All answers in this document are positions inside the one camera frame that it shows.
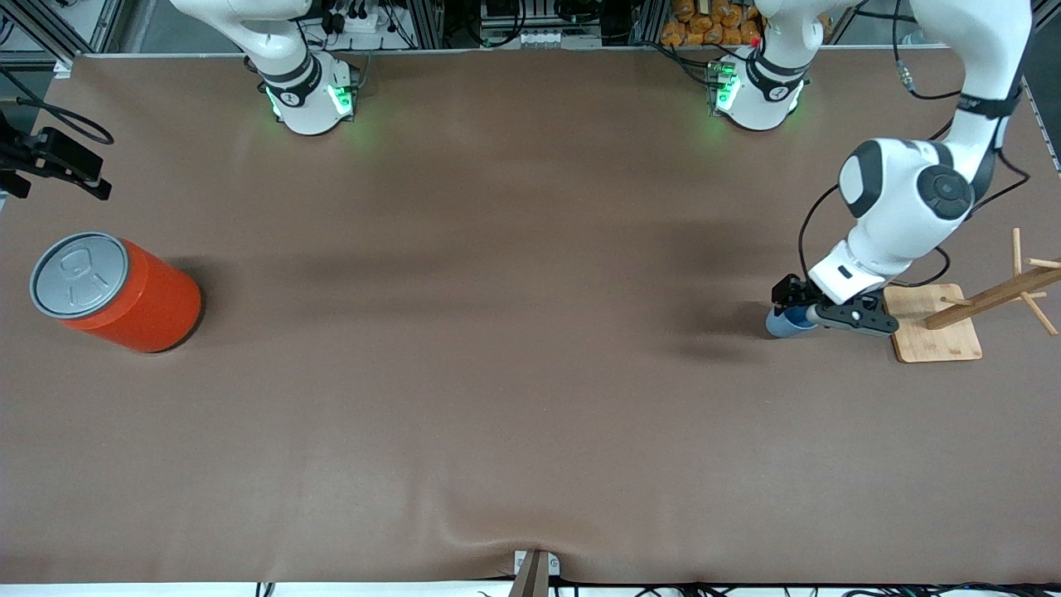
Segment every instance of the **can lid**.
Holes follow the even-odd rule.
[[[56,319],[88,317],[107,306],[125,284],[129,256],[106,232],[79,232],[49,248],[30,278],[33,304]]]

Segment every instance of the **red can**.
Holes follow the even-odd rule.
[[[198,284],[188,274],[98,231],[52,245],[33,269],[30,296],[63,326],[140,353],[180,344],[203,311]]]

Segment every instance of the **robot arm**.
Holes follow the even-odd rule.
[[[824,29],[818,15],[851,6],[858,0],[756,0],[766,17],[766,30],[758,48],[737,50],[740,57],[726,56],[737,84],[716,107],[736,124],[766,130],[781,124],[803,89],[803,75],[818,53]]]
[[[326,52],[311,52],[289,20],[308,13],[313,0],[170,1],[246,52],[273,111],[295,133],[318,135],[352,118],[354,71]]]
[[[843,306],[867,302],[877,310],[876,291],[950,236],[990,186],[994,151],[1020,98],[1030,6],[1023,0],[911,0],[911,6],[926,33],[966,67],[951,133],[943,142],[872,139],[855,148],[840,170],[839,190],[857,223],[811,268],[808,282],[789,276],[775,287],[776,315],[803,303],[797,310],[806,310],[811,323],[893,333],[887,316],[873,318],[884,324],[875,329],[860,318],[820,316],[858,316]]]

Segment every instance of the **black cable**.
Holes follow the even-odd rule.
[[[950,593],[952,591],[959,590],[974,590],[974,591],[991,591],[995,593],[1005,593],[1008,595],[1013,595],[1015,597],[1032,597],[1032,594],[1025,591],[1024,589],[1016,585],[997,585],[984,582],[966,582],[961,584],[954,585],[933,585],[934,589],[924,589],[921,586],[911,585],[900,585],[898,587],[885,586],[877,591],[869,591],[865,589],[856,589],[854,591],[848,591],[843,594],[843,597],[856,597],[859,595],[866,597],[894,597],[894,596],[910,596],[910,597],[937,597],[943,595],[944,593]]]
[[[900,287],[921,287],[922,285],[928,285],[929,283],[946,275],[946,271],[951,269],[951,256],[946,252],[946,250],[943,250],[943,248],[939,246],[937,246],[934,250],[936,250],[936,252],[939,252],[943,257],[943,266],[940,267],[938,271],[936,271],[932,276],[921,281],[900,281],[898,279],[893,279],[891,280],[891,284],[898,285]]]
[[[854,6],[848,8],[847,11],[845,11],[843,15],[845,16],[848,15],[849,14],[848,11],[851,11],[850,14],[853,14],[853,15],[857,14],[858,8],[862,8],[867,3],[869,3],[869,0],[862,0],[862,2],[855,4]],[[833,46],[835,46],[835,45],[837,45],[837,43],[840,42],[840,38],[843,37],[843,34],[848,32],[848,29],[851,28],[851,23],[853,23],[853,22],[855,22],[855,18],[851,17],[850,19],[848,19],[848,22],[843,23],[843,29],[841,29],[840,31],[838,31],[836,33],[836,35],[833,36],[833,41],[832,41]]]
[[[560,6],[560,0],[553,0],[553,13],[564,22],[569,22],[574,25],[582,25],[601,18],[601,5],[596,4],[597,8],[589,13],[566,13]]]
[[[2,65],[0,65],[0,74],[6,76],[8,81],[14,83],[15,86],[18,87],[22,91],[22,93],[24,93],[29,98],[28,100],[23,98],[17,98],[15,102],[18,103],[19,105],[42,109],[48,113],[52,115],[55,118],[55,120],[58,120],[63,124],[69,126],[72,130],[98,143],[104,145],[115,144],[114,135],[111,135],[109,130],[101,126],[98,122],[89,118],[86,118],[75,111],[46,103],[44,100],[38,98],[36,93],[33,92],[33,89],[30,89],[29,87],[23,85],[21,81],[19,81],[14,74],[11,73],[10,70],[7,70]],[[74,124],[74,121],[81,122],[82,124],[95,130],[95,133],[99,133],[99,135],[97,135],[95,133],[90,133],[85,128],[82,128],[79,124]]]
[[[855,14],[858,15],[859,17],[869,17],[872,19],[895,19],[895,20],[901,20],[903,22],[918,22],[918,19],[906,15],[897,16],[897,15],[889,15],[887,13],[870,13],[868,11],[858,11],[858,10],[855,10]]]
[[[382,0],[383,10],[387,14],[387,18],[390,19],[390,23],[395,25],[395,30],[398,32],[398,37],[408,46],[410,50],[416,49],[416,43],[413,41],[413,36],[405,31],[405,25],[402,24],[401,20],[398,18],[398,13],[395,11],[393,0]]]
[[[3,17],[3,21],[0,21],[0,35],[3,35],[3,39],[0,39],[0,46],[3,46],[11,39],[12,34],[15,33],[15,22],[7,20],[7,17]]]
[[[976,213],[977,211],[979,211],[987,204],[989,204],[992,200],[998,198],[999,196],[1008,193],[1009,191],[1014,190],[1014,189],[1021,187],[1022,185],[1024,185],[1025,182],[1027,182],[1028,180],[1031,179],[1031,174],[1028,174],[1024,170],[1021,170],[1020,168],[1017,168],[1016,165],[1014,165],[1013,162],[1010,161],[1008,157],[1006,157],[1006,154],[1003,153],[1003,151],[1001,148],[995,152],[995,155],[998,156],[998,159],[1002,160],[1003,164],[1006,165],[1006,168],[1008,168],[1010,172],[1012,172],[1012,173],[1016,174],[1017,176],[1020,176],[1021,179],[1017,180],[1017,181],[1015,181],[1015,182],[1013,182],[1012,185],[1010,185],[1010,186],[1002,189],[1001,191],[992,194],[991,196],[989,196],[989,197],[987,197],[987,198],[978,201],[976,205],[973,206],[972,210],[969,211],[969,217],[972,217],[973,213]]]
[[[836,192],[839,188],[840,185],[833,185],[829,187],[828,191],[821,193],[821,196],[818,197],[818,200],[815,200],[814,205],[811,206],[811,209],[807,210],[806,216],[803,217],[803,223],[799,227],[799,236],[797,238],[797,248],[799,250],[799,266],[803,269],[803,279],[807,279],[810,277],[810,271],[806,268],[806,256],[803,252],[803,234],[806,233],[806,227],[807,225],[811,224],[811,217],[814,216],[814,212],[818,210],[818,207],[822,204],[822,201],[825,200],[825,198],[829,197],[829,195]]]
[[[899,56],[899,21],[901,20],[899,8],[902,6],[903,0],[895,0],[895,11],[891,15],[891,55],[895,58],[895,68],[899,69],[899,76],[906,86],[906,90],[919,100],[944,100],[946,98],[953,98],[961,92],[961,89],[956,89],[954,91],[949,91],[946,93],[940,93],[938,95],[924,95],[918,92],[914,86],[914,76],[910,74],[906,64]]]
[[[361,69],[361,76],[358,78],[358,89],[361,89],[368,83],[368,69],[372,68],[372,54],[376,52],[372,50],[368,51],[368,57],[365,58],[365,68]]]
[[[506,35],[505,38],[502,39],[501,41],[493,42],[490,41],[489,39],[483,39],[477,33],[475,33],[472,30],[471,25],[472,19],[470,19],[469,16],[475,14],[474,6],[477,5],[477,3],[474,0],[466,0],[464,24],[465,24],[465,31],[468,33],[468,36],[471,37],[472,41],[474,41],[475,43],[477,43],[483,48],[498,48],[501,46],[505,46],[507,43],[511,43],[512,41],[516,40],[516,38],[520,36],[520,33],[523,32],[523,25],[526,24],[527,22],[527,4],[526,0],[512,0],[512,1],[519,2],[519,7],[512,12],[512,31],[510,31],[508,35]]]
[[[944,124],[942,127],[940,127],[939,130],[936,130],[935,133],[933,133],[932,137],[928,137],[928,140],[929,141],[935,141],[936,139],[942,137],[943,133],[946,133],[947,130],[951,129],[951,125],[952,124],[954,124],[954,117],[951,117],[951,120],[947,120],[946,124]]]
[[[738,59],[738,60],[741,60],[743,63],[748,62],[748,58],[746,58],[746,57],[737,54],[733,50],[730,50],[729,48],[727,48],[726,46],[723,46],[720,43],[705,43],[705,46],[711,46],[711,47],[713,47],[713,48],[715,48],[717,50],[721,50],[724,54],[726,54],[728,56],[733,56],[734,58],[736,58],[736,59]]]
[[[674,62],[675,64],[677,64],[681,68],[681,71],[684,72],[686,76],[689,76],[693,81],[696,81],[700,85],[703,85],[705,87],[711,87],[711,88],[720,87],[720,85],[718,83],[713,83],[711,81],[702,78],[702,77],[700,77],[698,74],[696,74],[695,72],[693,72],[690,69],[690,67],[707,68],[708,67],[708,63],[707,62],[699,62],[699,60],[694,60],[694,59],[691,59],[691,58],[685,58],[685,57],[679,56],[677,50],[675,50],[673,48],[668,49],[666,46],[662,46],[662,45],[657,43],[655,41],[642,40],[642,41],[636,42],[634,46],[647,46],[649,48],[655,48],[658,52],[660,52],[661,54],[663,54],[664,56],[666,56],[667,59],[669,59],[669,60]]]

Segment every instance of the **wooden base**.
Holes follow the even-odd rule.
[[[973,320],[966,319],[942,330],[927,330],[923,320],[947,308],[940,298],[961,301],[961,286],[935,283],[921,287],[889,285],[884,288],[888,314],[899,320],[899,332],[891,337],[895,357],[901,363],[970,362],[984,357]]]

